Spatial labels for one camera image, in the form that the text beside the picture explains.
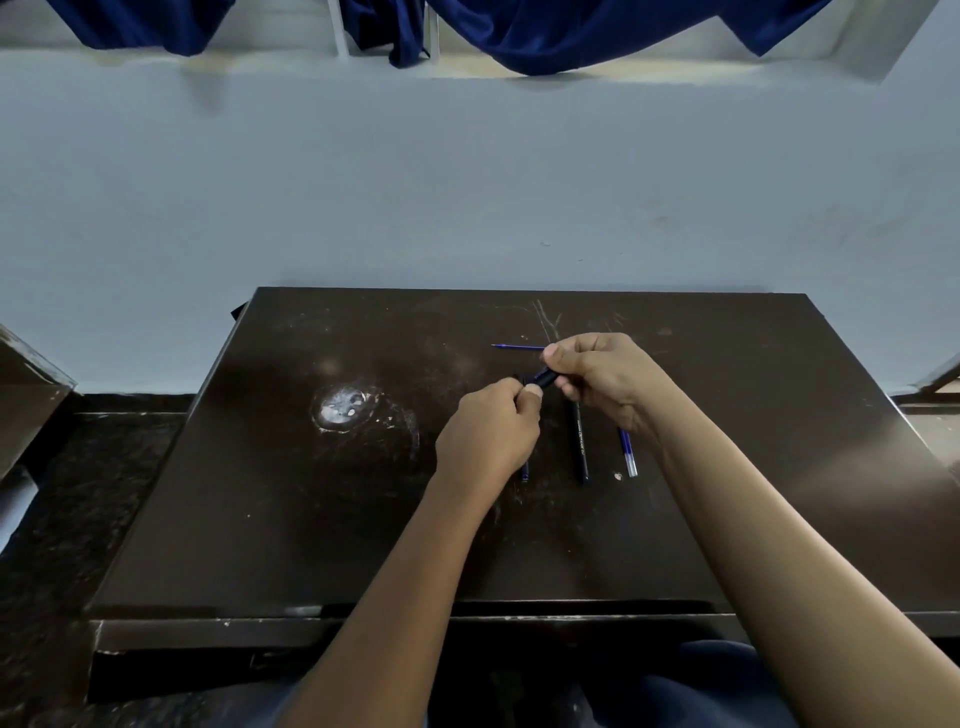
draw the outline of blue curtain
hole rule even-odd
[[[233,0],[48,0],[83,45],[203,51]]]
[[[49,0],[91,48],[160,46],[203,51],[234,0]],[[469,43],[529,76],[627,56],[709,17],[763,55],[829,0],[432,0]],[[390,63],[413,65],[423,49],[423,0],[340,0],[361,49],[393,44]]]
[[[451,28],[502,65],[528,76],[628,56],[719,15],[758,56],[830,0],[431,0]],[[405,68],[423,47],[422,0],[340,0],[361,49],[392,43]]]

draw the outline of desk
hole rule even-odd
[[[413,513],[458,399],[539,367],[490,344],[590,330],[633,336],[901,609],[960,635],[960,489],[806,296],[263,288],[90,606],[99,648],[317,639]],[[587,487],[549,391],[531,481],[482,524],[454,618],[734,635],[650,453],[635,437],[628,478],[613,424],[585,410],[584,429]]]

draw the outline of blue pants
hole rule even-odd
[[[248,728],[274,725],[292,691],[282,690]],[[797,728],[756,650],[720,640],[681,644],[644,674],[558,686],[553,703],[558,725],[576,728]]]

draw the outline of forearm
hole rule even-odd
[[[960,671],[671,385],[640,405],[697,541],[798,716],[952,724]]]
[[[280,726],[420,728],[457,582],[483,514],[427,489]]]

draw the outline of pen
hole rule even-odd
[[[527,352],[542,352],[546,347],[528,347],[526,344],[491,344],[496,349],[520,349]]]
[[[560,375],[550,369],[550,367],[543,367],[543,369],[534,375],[531,384],[536,384],[540,389],[546,390],[547,387],[553,384],[558,376]]]
[[[634,460],[634,448],[630,444],[630,433],[625,429],[618,427],[620,433],[620,447],[623,448],[623,459],[627,461],[627,476],[636,477],[636,461]]]
[[[587,445],[584,442],[584,420],[580,416],[580,403],[566,401],[566,416],[570,426],[570,445],[573,447],[573,463],[577,469],[577,480],[581,485],[590,483],[587,470]]]
[[[526,385],[530,380],[528,376],[519,377],[520,384]],[[520,482],[529,483],[530,482],[530,461],[524,460],[523,465],[520,466]]]

